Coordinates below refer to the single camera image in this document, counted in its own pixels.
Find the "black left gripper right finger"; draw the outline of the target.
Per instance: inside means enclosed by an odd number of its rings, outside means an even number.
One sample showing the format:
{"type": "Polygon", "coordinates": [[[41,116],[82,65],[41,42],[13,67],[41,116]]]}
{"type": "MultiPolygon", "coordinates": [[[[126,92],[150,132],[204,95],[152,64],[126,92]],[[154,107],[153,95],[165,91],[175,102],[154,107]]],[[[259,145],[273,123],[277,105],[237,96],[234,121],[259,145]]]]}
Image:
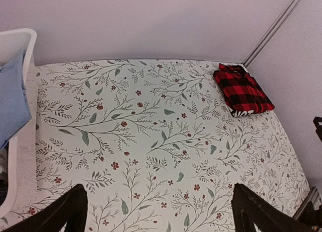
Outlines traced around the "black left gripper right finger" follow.
{"type": "Polygon", "coordinates": [[[235,231],[312,231],[274,208],[244,184],[236,183],[231,201],[235,231]]]}

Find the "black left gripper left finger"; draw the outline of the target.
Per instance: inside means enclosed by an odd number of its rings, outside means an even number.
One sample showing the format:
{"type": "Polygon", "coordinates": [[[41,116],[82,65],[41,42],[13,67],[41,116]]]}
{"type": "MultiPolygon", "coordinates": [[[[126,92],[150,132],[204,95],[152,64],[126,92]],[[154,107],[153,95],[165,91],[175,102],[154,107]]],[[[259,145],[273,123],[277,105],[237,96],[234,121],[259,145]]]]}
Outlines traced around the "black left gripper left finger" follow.
{"type": "Polygon", "coordinates": [[[49,206],[5,231],[85,231],[88,213],[87,192],[76,184],[49,206]]]}

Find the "light blue long sleeve shirt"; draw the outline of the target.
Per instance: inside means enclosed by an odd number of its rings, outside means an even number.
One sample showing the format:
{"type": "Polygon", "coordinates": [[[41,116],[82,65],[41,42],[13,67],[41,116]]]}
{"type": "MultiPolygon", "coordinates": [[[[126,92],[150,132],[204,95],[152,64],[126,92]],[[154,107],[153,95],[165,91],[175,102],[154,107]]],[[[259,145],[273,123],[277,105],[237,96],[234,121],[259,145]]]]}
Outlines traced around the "light blue long sleeve shirt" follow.
{"type": "Polygon", "coordinates": [[[1,148],[32,118],[23,80],[21,51],[1,66],[1,148]]]}

